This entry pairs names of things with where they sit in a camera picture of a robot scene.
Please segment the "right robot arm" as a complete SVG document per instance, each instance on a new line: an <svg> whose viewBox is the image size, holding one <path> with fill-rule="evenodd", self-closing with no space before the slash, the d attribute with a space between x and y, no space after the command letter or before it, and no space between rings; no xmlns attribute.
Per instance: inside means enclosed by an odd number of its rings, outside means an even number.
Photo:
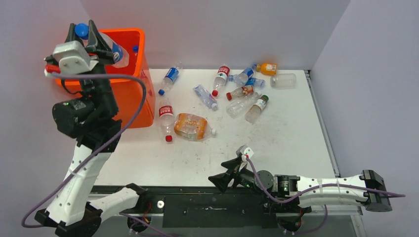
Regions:
<svg viewBox="0 0 419 237"><path fill-rule="evenodd" d="M249 154L225 161L224 173L208 177L221 192L242 186L259 195L260 204L281 212L323 205L353 205L372 212L392 210L390 199L398 194L386 190L383 179L372 170L345 178L309 178L297 175L273 175L257 171Z"/></svg>

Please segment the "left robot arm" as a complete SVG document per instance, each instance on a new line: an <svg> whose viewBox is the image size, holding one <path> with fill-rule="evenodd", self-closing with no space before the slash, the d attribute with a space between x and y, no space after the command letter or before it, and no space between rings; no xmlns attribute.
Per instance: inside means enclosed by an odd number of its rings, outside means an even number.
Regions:
<svg viewBox="0 0 419 237"><path fill-rule="evenodd" d="M119 75L106 72L116 56L90 20L87 26L71 24L65 42L45 61L47 77L78 80L81 90L79 98L52 107L58 131L75 139L76 145L65 179L48 196L50 205L36 212L35 220L43 227L55 228L59 237L90 237L110 217L128 209L139 213L147 207L144 190L134 183L88 200L100 170L127 129L115 119L119 108L110 80Z"/></svg>

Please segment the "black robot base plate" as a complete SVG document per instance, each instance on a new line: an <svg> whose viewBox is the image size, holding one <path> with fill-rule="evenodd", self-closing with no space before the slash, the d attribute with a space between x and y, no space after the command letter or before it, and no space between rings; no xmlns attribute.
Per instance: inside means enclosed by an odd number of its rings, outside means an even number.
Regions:
<svg viewBox="0 0 419 237"><path fill-rule="evenodd" d="M162 217L164 228L276 228L278 218L296 220L296 201L277 204L245 188L221 193L212 187L147 187L127 214Z"/></svg>

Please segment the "large crushed orange tea bottle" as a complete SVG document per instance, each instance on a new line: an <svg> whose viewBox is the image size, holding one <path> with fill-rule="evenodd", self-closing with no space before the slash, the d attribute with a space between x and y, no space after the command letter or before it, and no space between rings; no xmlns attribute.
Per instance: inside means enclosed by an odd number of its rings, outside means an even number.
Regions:
<svg viewBox="0 0 419 237"><path fill-rule="evenodd" d="M190 141L201 141L210 136L216 136L207 119L189 113L179 113L174 124L174 132Z"/></svg>

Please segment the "pepsi bottle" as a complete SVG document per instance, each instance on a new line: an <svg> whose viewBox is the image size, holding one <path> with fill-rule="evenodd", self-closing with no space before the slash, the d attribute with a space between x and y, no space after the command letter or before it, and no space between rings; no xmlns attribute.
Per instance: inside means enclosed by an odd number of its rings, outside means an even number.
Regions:
<svg viewBox="0 0 419 237"><path fill-rule="evenodd" d="M84 46L88 45L88 30L89 27L85 23L79 23L75 26L75 33L80 37L84 43ZM103 32L99 32L106 44L111 48L115 68L124 68L129 65L129 53L119 44L117 44L112 38Z"/></svg>

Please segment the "green cap tea bottle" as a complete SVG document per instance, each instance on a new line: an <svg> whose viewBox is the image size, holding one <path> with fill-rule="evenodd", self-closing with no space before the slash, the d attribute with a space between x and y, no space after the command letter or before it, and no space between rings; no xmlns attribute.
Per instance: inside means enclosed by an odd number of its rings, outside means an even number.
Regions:
<svg viewBox="0 0 419 237"><path fill-rule="evenodd" d="M269 97L267 95L262 95L260 98L258 98L245 114L245 120L252 124L255 123L266 107L268 101Z"/></svg>

